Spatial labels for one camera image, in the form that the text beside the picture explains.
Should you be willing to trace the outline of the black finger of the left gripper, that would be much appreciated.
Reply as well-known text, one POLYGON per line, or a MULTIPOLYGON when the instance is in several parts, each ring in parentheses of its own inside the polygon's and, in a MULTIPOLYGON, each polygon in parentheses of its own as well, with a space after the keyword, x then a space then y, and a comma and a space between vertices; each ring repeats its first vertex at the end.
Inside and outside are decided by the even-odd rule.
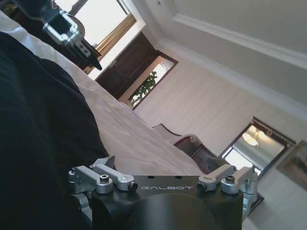
POLYGON ((100 53, 86 40, 77 42, 77 51, 89 66, 95 67, 98 70, 102 69, 102 66, 98 60, 98 58, 101 56, 100 53))

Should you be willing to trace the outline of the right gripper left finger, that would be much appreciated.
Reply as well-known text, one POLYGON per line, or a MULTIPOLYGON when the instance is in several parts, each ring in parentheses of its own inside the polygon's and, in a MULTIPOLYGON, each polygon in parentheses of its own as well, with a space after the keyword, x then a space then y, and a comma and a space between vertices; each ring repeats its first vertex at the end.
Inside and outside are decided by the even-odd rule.
POLYGON ((114 169, 115 156, 99 158, 90 166, 73 167, 68 172, 68 181, 72 194, 91 192, 108 194, 115 186, 124 192, 137 190, 137 183, 132 175, 123 174, 114 169))

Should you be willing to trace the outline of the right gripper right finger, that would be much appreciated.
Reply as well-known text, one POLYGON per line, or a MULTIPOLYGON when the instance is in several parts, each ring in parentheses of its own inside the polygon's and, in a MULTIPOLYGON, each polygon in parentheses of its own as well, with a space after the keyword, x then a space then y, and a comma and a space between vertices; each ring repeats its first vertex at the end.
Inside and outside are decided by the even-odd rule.
POLYGON ((225 160, 213 157, 205 157, 198 166, 204 173, 197 184, 201 192, 214 191, 220 184, 221 190, 227 194, 237 194, 238 191, 257 193, 258 174, 253 168, 244 166, 238 170, 225 160))

